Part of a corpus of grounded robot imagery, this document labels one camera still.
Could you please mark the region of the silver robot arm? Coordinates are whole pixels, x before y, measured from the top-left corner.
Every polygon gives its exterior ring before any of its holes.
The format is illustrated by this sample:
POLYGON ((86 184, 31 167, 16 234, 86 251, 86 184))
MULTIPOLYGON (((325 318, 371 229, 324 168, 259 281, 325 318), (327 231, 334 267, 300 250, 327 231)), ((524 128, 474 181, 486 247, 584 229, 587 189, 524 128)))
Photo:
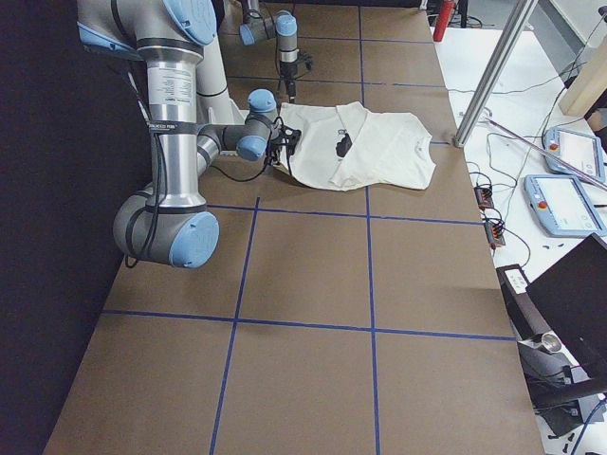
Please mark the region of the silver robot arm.
POLYGON ((199 267, 220 234, 199 177, 220 155, 273 164, 297 135, 280 121, 270 91, 252 91, 246 113, 230 98, 209 1, 82 1, 78 27, 87 50, 146 65, 147 86, 135 94, 153 179, 115 217, 125 264, 199 267))
POLYGON ((242 24, 239 35, 245 46, 274 41, 277 89, 283 88, 290 103, 297 99, 297 80, 313 69, 313 57, 299 47, 298 22, 292 12, 261 10, 262 1, 241 1, 242 24))

